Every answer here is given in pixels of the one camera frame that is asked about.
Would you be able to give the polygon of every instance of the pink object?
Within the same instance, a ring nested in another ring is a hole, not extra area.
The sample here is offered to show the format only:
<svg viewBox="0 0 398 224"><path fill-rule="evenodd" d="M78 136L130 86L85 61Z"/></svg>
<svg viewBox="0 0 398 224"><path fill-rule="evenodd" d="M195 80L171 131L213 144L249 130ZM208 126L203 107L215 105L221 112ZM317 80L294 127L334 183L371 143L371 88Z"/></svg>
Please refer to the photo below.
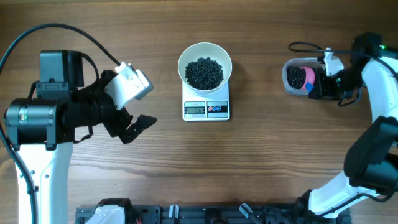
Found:
<svg viewBox="0 0 398 224"><path fill-rule="evenodd" d="M305 85L307 83L310 83L313 85L313 83L315 82L315 73L313 72L312 68L308 68L308 67L301 67L300 69L305 69L305 83L303 85L303 87L301 87L302 90L305 90Z"/></svg>

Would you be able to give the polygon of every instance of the wooden table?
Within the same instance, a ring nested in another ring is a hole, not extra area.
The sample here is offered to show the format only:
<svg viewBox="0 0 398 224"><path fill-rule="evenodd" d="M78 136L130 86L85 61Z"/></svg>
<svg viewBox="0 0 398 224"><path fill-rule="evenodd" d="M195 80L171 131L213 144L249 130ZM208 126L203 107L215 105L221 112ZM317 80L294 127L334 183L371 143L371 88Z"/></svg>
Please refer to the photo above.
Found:
<svg viewBox="0 0 398 224"><path fill-rule="evenodd" d="M103 198L161 205L293 202L342 170L350 145L371 124L371 112L366 92L357 105L346 108L287 95L283 64L309 56L289 52L287 44L305 40L349 49L354 36L369 30L398 46L396 7L396 1L372 0L3 4L0 52L34 25L66 23L97 38L154 83L147 97L127 105L135 117L159 119L133 143L123 145L99 125L90 140L75 145L69 223L76 207ZM228 122L187 123L181 118L177 62L197 42L219 44L233 60ZM69 30L41 30L9 57L0 76L0 111L14 98L27 96L39 79L39 52L45 49L85 52L100 71L115 67L84 37ZM85 62L86 85L94 77ZM77 137L85 133L79 129ZM17 223L16 168L3 146L0 201L0 223ZM396 223L398 198L384 204L368 200L352 211L354 223Z"/></svg>

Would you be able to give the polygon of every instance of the white bowl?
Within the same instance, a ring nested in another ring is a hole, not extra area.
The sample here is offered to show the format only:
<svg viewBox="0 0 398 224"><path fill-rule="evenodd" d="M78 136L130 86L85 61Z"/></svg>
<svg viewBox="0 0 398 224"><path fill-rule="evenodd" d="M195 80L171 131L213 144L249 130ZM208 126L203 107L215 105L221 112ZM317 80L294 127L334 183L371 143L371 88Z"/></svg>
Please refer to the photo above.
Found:
<svg viewBox="0 0 398 224"><path fill-rule="evenodd" d="M211 90L199 90L192 87L187 78L185 78L185 67L190 62L196 62L199 58L203 57L211 58L212 60L216 60L219 65L222 66L223 69L223 81L221 81L220 85ZM178 60L178 73L180 74L180 78L182 81L189 86L197 95L203 96L208 95L210 93L214 93L221 89L221 87L228 82L231 73L232 73L232 61L229 57L228 53L219 45L202 42L197 43L182 52L180 56L180 60Z"/></svg>

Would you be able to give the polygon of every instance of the plastic container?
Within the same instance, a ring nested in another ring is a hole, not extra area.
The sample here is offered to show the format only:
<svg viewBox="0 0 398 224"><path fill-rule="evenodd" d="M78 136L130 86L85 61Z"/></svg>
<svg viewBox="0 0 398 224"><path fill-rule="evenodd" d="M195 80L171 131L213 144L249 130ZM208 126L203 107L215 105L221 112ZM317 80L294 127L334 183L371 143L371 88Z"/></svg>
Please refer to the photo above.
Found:
<svg viewBox="0 0 398 224"><path fill-rule="evenodd" d="M287 94L291 95L296 95L296 96L307 96L308 91L307 90L298 90L293 87L291 87L287 81L287 67L289 66L298 66L298 67L310 67L310 68L320 68L321 65L318 63L317 58L312 57L312 58L294 58L291 60L288 60L284 67L282 68L282 79L284 82L285 86L285 92Z"/></svg>
<svg viewBox="0 0 398 224"><path fill-rule="evenodd" d="M218 85L218 87L212 90L198 90L191 85L189 85L187 78L185 78L185 67L190 62L196 62L199 58L211 58L212 60L216 60L219 65L223 68L223 81ZM187 48L184 52L182 52L180 56L180 60L178 60L178 73L180 74L181 80L189 86L197 95L209 95L211 93L215 93L220 90L221 87L228 82L232 73L232 60L229 57L228 53L219 45L202 42L197 43L189 48Z"/></svg>

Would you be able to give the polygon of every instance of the scale display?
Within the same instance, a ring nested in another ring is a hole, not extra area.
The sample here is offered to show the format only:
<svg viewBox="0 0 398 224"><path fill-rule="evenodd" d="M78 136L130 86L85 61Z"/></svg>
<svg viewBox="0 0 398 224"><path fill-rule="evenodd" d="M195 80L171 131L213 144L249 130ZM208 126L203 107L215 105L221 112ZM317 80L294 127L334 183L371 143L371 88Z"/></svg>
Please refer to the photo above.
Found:
<svg viewBox="0 0 398 224"><path fill-rule="evenodd" d="M187 108L187 113L188 114L202 114L203 113L203 108L202 107Z"/></svg>
<svg viewBox="0 0 398 224"><path fill-rule="evenodd" d="M228 83L216 93L199 96L182 85L182 118L185 121L226 121L229 119Z"/></svg>

